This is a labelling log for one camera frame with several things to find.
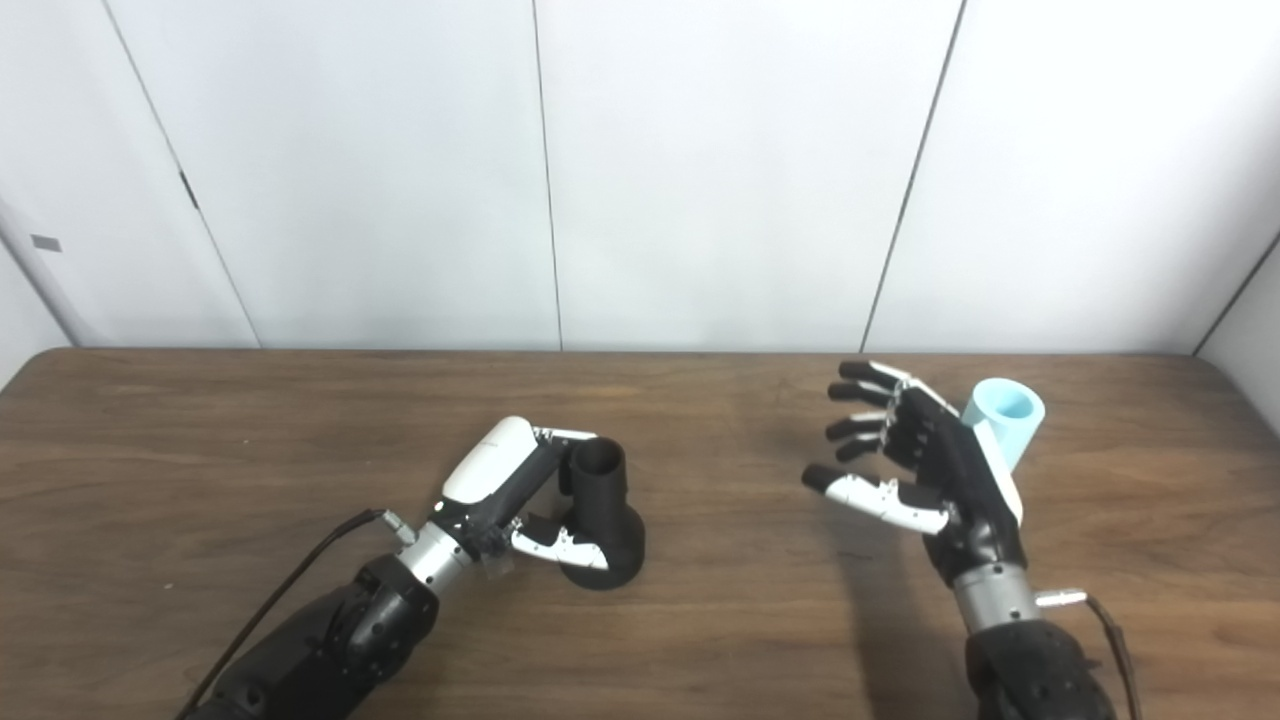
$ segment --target white wall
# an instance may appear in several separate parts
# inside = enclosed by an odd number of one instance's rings
[[[110,6],[264,345],[559,346],[529,3]]]
[[[972,0],[867,348],[1189,352],[1276,197],[1280,3]]]
[[[0,0],[0,231],[78,342],[255,345],[99,3]]]
[[[957,3],[0,0],[0,233],[88,345],[1190,351],[1280,4],[970,0],[890,254]]]
[[[0,389],[32,355],[67,345],[67,336],[0,242]]]
[[[957,0],[538,3],[567,350],[856,350]]]
[[[1280,432],[1280,252],[1271,252],[1201,357],[1217,365]]]

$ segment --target robotic arm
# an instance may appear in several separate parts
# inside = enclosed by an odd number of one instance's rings
[[[521,520],[525,503],[553,474],[573,509],[563,523]],[[347,717],[431,632],[445,588],[467,566],[507,548],[558,562],[591,589],[626,584],[644,562],[644,523],[626,505],[622,447],[593,433],[507,418],[454,469],[442,495],[416,532],[381,512],[403,547],[284,620],[227,667],[209,701],[192,710],[201,687],[178,717]]]
[[[1037,594],[1027,579],[1023,503],[991,425],[966,427],[919,379],[878,363],[844,363],[832,400],[873,411],[827,428],[841,462],[868,452],[915,473],[915,483],[810,465],[805,486],[924,536],[929,561],[951,588],[969,639],[965,665],[980,720],[1111,720],[1079,643],[1042,607],[1084,601],[1082,591]]]

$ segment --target black cable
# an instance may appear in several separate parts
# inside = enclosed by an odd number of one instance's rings
[[[1102,630],[1111,643],[1111,653],[1115,655],[1116,667],[1120,670],[1120,679],[1124,680],[1124,692],[1129,700],[1129,719],[1142,720],[1142,702],[1138,700],[1138,679],[1133,671],[1133,659],[1129,657],[1129,646],[1124,642],[1124,630],[1111,619],[1111,614],[1092,594],[1084,601],[1089,610],[1102,621]]]
[[[191,698],[188,698],[186,705],[182,706],[182,710],[178,711],[177,720],[183,720],[184,717],[191,715],[192,711],[196,710],[196,706],[200,705],[200,698],[202,698],[205,696],[205,692],[209,691],[209,685],[214,684],[214,680],[218,679],[218,675],[223,673],[223,667],[227,667],[227,664],[232,661],[232,657],[236,655],[236,651],[238,651],[239,647],[244,644],[244,641],[248,639],[248,635],[253,632],[255,628],[257,628],[257,624],[262,621],[262,618],[265,618],[266,614],[271,611],[271,607],[274,607],[275,603],[279,602],[282,597],[284,597],[284,593],[289,592],[289,588],[293,587],[293,583],[296,583],[298,578],[301,578],[302,574],[307,571],[307,568],[310,568],[311,564],[315,562],[316,559],[320,557],[320,555],[325,550],[328,550],[330,544],[334,543],[334,541],[337,541],[342,536],[349,533],[351,530],[355,530],[361,525],[369,524],[381,518],[385,514],[387,514],[385,510],[365,510],[352,516],[349,520],[344,521],[337,528],[334,528],[333,532],[330,532],[323,541],[320,541],[320,544],[311,548],[311,552],[308,552],[307,556],[302,559],[302,562],[298,562],[298,566],[294,568],[293,571],[289,573],[287,578],[284,578],[284,582],[280,583],[280,587],[275,588],[275,592],[268,596],[266,602],[264,602],[262,606],[257,609],[257,612],[255,612],[253,616],[248,619],[248,623],[244,623],[244,626],[241,628],[241,632],[237,633],[236,638],[232,639],[232,643],[227,646],[227,650],[223,651],[221,657],[218,659],[218,662],[214,662],[214,666],[209,669],[209,674],[206,674],[205,678],[200,680],[200,684],[196,685],[196,691],[191,693]]]

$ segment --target black robot forearm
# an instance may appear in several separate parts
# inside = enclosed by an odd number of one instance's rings
[[[392,555],[319,597],[232,662],[191,720],[340,720],[408,660],[439,600]]]

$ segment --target light blue cup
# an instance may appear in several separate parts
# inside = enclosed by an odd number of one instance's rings
[[[1036,391],[1007,378],[987,378],[974,386],[960,420],[977,425],[987,420],[996,433],[1000,452],[1012,471],[1044,420],[1044,401]]]

